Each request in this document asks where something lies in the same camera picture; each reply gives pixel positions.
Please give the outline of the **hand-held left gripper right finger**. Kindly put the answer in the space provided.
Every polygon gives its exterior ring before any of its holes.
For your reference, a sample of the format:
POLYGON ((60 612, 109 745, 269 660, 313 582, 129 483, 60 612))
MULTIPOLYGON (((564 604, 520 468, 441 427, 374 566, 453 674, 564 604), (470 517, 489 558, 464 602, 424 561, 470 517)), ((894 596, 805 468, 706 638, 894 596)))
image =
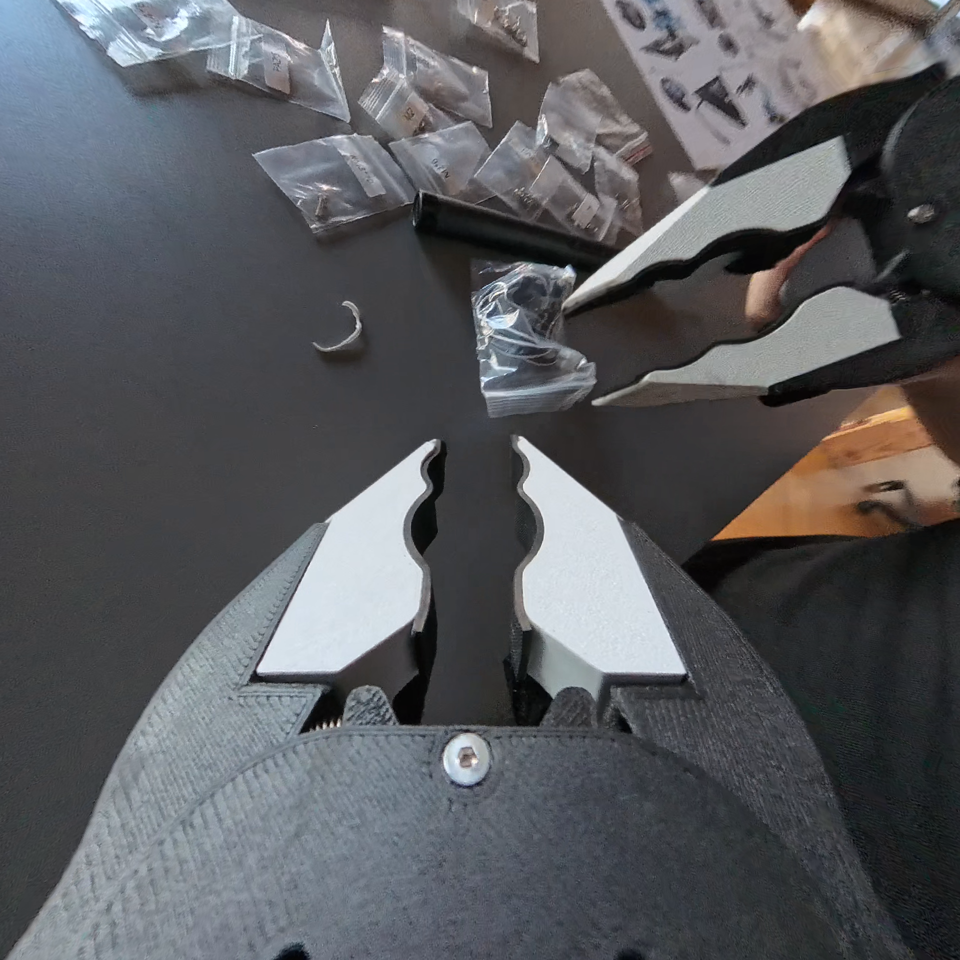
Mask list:
POLYGON ((689 678, 624 520, 521 435, 510 438, 518 539, 510 680, 554 699, 581 689, 603 706, 613 688, 689 678))

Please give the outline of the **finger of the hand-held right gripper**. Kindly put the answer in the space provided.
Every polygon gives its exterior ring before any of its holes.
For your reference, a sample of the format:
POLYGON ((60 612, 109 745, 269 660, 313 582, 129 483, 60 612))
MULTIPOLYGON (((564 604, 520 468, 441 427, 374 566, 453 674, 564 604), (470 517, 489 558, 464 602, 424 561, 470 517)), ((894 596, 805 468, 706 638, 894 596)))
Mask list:
POLYGON ((686 365, 651 371, 591 404, 642 408, 760 399, 780 383, 892 344, 900 336, 887 299, 836 286, 811 296, 754 339, 717 343, 686 365))
POLYGON ((711 259, 745 253, 756 240, 770 253, 774 240, 825 222, 851 173, 846 142, 837 136, 704 186, 582 282, 563 313, 621 303, 657 282, 688 277, 711 259))

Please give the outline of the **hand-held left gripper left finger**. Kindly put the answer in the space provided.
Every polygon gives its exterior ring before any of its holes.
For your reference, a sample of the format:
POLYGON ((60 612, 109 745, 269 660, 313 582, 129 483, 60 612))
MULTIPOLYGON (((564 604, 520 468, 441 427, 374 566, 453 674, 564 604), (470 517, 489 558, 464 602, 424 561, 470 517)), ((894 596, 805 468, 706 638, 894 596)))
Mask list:
POLYGON ((264 682, 408 685, 420 672, 445 444, 434 438, 325 522, 257 666, 264 682))

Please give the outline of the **clear bag of cables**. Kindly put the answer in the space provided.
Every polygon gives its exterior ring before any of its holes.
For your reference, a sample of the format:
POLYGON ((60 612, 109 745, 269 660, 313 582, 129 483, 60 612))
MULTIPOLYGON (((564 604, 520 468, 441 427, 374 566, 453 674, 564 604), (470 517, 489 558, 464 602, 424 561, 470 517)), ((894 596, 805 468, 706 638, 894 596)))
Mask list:
POLYGON ((489 417, 569 410, 594 390, 596 366, 566 341, 571 266, 473 259, 471 316, 489 417))

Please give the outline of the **dark grey desk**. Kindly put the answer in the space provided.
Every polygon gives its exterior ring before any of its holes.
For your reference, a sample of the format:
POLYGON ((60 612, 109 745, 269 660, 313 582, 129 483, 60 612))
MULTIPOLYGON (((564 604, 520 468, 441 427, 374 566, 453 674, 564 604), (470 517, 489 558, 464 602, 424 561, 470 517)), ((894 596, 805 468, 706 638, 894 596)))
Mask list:
POLYGON ((510 437, 682 561, 866 398, 491 419, 470 247, 410 216, 314 239, 254 153, 329 119, 114 65, 2 2, 2 956, 62 877, 139 716, 315 522, 441 439, 423 719, 511 720, 510 437), (364 335, 324 357, 311 343, 364 335))

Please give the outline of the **person's right hand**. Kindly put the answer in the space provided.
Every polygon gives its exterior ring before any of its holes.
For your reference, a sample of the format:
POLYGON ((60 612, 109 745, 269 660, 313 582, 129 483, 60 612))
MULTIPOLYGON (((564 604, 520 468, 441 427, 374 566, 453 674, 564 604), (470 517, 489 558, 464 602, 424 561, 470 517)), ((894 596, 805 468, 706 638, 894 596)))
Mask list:
POLYGON ((752 329, 761 330, 779 318, 782 312, 782 290, 797 264, 805 257, 809 246, 798 246, 774 266, 751 275, 744 312, 752 329))

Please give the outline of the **printed instruction sheet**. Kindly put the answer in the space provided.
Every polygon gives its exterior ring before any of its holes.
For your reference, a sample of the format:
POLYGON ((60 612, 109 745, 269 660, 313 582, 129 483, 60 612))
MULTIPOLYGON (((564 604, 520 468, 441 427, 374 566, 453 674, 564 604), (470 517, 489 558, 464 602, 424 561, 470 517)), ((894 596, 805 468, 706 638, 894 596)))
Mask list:
POLYGON ((783 1, 605 1, 695 170, 718 171, 835 86, 783 1))

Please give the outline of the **black chair base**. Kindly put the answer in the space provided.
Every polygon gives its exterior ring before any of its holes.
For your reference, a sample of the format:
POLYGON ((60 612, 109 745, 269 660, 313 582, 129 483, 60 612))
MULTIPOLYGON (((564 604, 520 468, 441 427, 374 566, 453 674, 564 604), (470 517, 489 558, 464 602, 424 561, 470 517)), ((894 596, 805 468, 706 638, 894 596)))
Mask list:
POLYGON ((862 517, 876 515, 903 530, 919 530, 959 519, 959 481, 934 491, 924 499, 906 480, 881 481, 865 486, 855 504, 862 517))

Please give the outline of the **black screwdriver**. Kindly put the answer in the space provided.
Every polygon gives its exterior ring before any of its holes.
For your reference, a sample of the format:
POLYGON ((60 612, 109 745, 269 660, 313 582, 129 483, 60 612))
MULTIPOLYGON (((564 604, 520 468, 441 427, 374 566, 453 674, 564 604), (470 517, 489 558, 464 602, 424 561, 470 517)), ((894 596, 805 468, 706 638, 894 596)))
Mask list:
POLYGON ((456 198, 418 191, 412 204, 414 230, 516 260, 595 271, 619 249, 551 226, 456 198))

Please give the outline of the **curved white plastic scrap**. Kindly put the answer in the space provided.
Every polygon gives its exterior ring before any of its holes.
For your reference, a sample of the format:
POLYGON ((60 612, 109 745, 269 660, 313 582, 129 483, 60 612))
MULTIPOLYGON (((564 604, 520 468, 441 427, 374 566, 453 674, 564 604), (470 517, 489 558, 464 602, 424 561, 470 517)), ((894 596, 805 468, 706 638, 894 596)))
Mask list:
POLYGON ((345 309, 351 316, 353 323, 352 328, 346 336, 344 336, 338 342, 330 343, 320 343, 320 342, 311 342, 311 347, 313 350, 323 357, 330 357, 335 354, 346 354, 355 349, 358 349, 362 337, 364 335, 364 325, 363 317, 359 307, 355 302, 345 299, 342 301, 341 306, 345 309))

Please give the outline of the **person's dark clothing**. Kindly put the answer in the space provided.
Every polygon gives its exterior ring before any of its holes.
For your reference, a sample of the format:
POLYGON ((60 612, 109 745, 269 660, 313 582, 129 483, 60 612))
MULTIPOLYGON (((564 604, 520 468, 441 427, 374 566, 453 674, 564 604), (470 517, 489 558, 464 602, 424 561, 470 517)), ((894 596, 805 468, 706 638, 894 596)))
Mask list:
POLYGON ((807 726, 917 958, 959 957, 959 522, 712 542, 684 569, 807 726))

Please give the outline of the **pile of clear screw bags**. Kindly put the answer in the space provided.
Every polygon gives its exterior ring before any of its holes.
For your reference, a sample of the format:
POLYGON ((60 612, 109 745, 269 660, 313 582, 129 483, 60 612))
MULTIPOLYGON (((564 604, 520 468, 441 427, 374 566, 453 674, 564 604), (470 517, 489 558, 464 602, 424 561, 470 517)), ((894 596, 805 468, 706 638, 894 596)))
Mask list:
POLYGON ((409 206, 426 217, 429 197, 469 213, 495 201, 607 243, 642 232, 638 165, 650 135, 589 68, 549 81, 534 124, 514 121, 492 145, 490 72, 384 24, 357 132, 330 21, 312 45, 231 2, 57 6, 120 69, 204 58, 214 81, 341 124, 254 155, 315 236, 409 206))

